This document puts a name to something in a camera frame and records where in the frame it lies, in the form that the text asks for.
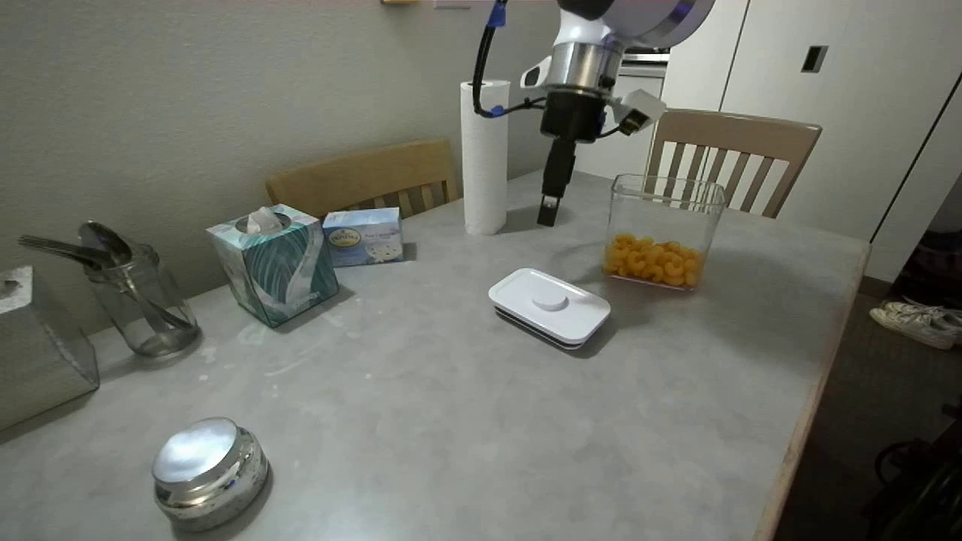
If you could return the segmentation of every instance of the metal lid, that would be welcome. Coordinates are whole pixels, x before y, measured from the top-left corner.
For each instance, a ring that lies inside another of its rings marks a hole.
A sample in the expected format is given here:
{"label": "metal lid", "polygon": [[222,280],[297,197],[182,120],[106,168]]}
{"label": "metal lid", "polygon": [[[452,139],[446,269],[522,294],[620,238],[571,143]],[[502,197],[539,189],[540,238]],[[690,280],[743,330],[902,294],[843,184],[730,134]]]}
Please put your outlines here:
{"label": "metal lid", "polygon": [[189,482],[212,471],[233,447],[240,427],[225,418],[197,419],[173,433],[156,454],[153,477]]}

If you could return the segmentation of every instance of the glass cup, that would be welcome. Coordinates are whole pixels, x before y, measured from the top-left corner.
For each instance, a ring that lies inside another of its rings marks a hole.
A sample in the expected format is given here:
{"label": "glass cup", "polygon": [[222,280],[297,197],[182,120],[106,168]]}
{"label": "glass cup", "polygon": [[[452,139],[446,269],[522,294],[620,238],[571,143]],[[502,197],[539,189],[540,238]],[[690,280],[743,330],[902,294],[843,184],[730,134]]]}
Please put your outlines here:
{"label": "glass cup", "polygon": [[609,184],[605,272],[698,289],[725,208],[727,191],[719,184],[620,174]]}
{"label": "glass cup", "polygon": [[87,280],[137,358],[169,361],[197,345],[200,328],[153,247],[135,243],[133,261],[87,269]]}

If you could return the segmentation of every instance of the white paper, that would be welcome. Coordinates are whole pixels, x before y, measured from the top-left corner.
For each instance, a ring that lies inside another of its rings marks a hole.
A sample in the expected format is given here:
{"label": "white paper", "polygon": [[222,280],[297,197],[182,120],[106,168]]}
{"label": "white paper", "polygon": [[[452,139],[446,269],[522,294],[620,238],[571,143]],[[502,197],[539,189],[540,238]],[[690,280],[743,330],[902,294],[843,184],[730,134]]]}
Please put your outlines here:
{"label": "white paper", "polygon": [[[481,105],[508,107],[508,81],[484,81]],[[508,117],[481,117],[472,84],[459,84],[464,224],[468,235],[496,235],[508,219]]]}

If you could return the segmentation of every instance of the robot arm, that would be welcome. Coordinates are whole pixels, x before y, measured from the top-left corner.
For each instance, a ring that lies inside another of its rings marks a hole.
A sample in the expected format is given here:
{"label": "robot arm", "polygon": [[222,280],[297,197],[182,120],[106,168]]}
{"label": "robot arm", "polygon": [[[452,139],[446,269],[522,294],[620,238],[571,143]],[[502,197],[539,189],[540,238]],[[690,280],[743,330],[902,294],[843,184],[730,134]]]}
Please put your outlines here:
{"label": "robot arm", "polygon": [[[508,0],[496,0],[488,42],[494,22],[502,24],[506,2]],[[634,131],[665,110],[665,102],[655,97],[631,97],[629,105],[613,102],[609,92],[626,48],[670,48],[688,38],[703,24],[712,2],[715,0],[560,0],[563,18],[553,50],[520,76],[522,91],[543,91],[540,131],[553,134],[540,184],[540,224],[553,224],[574,171],[574,147],[601,134],[605,107],[613,107],[613,114],[621,120],[621,131]],[[481,70],[476,66],[476,97],[484,73],[488,42],[481,38],[478,48]]]}

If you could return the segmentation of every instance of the tissue box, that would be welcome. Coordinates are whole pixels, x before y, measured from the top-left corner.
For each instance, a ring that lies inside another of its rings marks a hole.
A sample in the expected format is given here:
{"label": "tissue box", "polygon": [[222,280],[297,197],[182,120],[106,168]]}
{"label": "tissue box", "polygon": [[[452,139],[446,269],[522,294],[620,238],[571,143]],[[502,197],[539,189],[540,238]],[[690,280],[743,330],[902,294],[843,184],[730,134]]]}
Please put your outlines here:
{"label": "tissue box", "polygon": [[247,235],[247,216],[206,229],[236,304],[276,328],[340,292],[314,216],[270,208],[280,230]]}
{"label": "tissue box", "polygon": [[324,219],[333,266],[403,257],[399,208],[337,211]]}

